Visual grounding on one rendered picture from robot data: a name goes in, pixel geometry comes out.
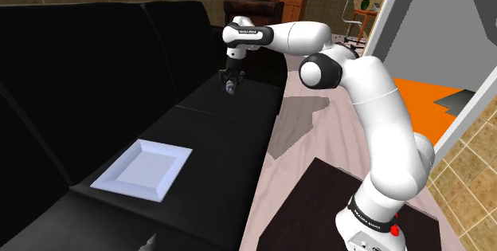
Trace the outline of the black sofa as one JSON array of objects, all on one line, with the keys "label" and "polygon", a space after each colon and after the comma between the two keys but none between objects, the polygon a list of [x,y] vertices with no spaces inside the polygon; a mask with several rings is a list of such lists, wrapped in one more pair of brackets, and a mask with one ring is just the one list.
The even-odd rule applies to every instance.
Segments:
[{"label": "black sofa", "polygon": [[[0,251],[239,251],[288,68],[225,62],[200,2],[0,6]],[[165,195],[93,187],[144,140],[190,149]]]}]

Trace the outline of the white chair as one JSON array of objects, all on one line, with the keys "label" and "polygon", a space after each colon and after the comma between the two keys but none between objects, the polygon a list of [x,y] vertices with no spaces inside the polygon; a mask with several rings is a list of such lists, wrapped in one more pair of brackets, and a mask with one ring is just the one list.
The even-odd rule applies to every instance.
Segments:
[{"label": "white chair", "polygon": [[345,19],[345,13],[346,13],[347,6],[348,6],[348,0],[346,0],[346,4],[343,7],[342,15],[341,15],[341,20],[348,25],[347,32],[346,32],[346,35],[344,37],[344,41],[349,41],[350,31],[351,31],[351,28],[353,27],[353,25],[358,25],[359,27],[362,27],[362,25],[363,25],[362,22],[357,21],[355,19],[353,19],[353,20],[346,20]]}]

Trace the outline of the orange wooden table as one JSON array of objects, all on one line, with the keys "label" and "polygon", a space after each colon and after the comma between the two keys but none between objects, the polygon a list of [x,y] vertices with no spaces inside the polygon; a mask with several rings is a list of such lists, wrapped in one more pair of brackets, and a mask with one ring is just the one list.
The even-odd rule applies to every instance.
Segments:
[{"label": "orange wooden table", "polygon": [[378,15],[378,12],[373,11],[373,10],[360,10],[360,9],[354,10],[353,19],[363,23],[362,27],[359,27],[358,25],[356,25],[359,28],[358,37],[354,41],[356,43],[356,45],[364,45],[366,43],[365,41],[362,41],[362,38],[364,37],[364,34],[366,32],[367,24],[370,20],[374,20],[377,17],[377,15]]}]

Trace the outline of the white square plate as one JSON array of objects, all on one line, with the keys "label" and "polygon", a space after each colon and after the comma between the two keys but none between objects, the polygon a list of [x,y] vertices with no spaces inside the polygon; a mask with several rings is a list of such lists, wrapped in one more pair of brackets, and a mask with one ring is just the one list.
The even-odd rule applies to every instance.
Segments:
[{"label": "white square plate", "polygon": [[161,202],[191,153],[190,148],[137,139],[90,187]]}]

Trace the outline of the dark robot stand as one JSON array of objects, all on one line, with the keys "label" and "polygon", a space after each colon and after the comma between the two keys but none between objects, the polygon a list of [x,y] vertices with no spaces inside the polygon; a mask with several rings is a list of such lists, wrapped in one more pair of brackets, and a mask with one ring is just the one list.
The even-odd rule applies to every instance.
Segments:
[{"label": "dark robot stand", "polygon": [[[260,235],[256,251],[346,251],[335,225],[362,181],[315,158]],[[408,251],[441,251],[439,222],[405,205],[399,226]]]}]

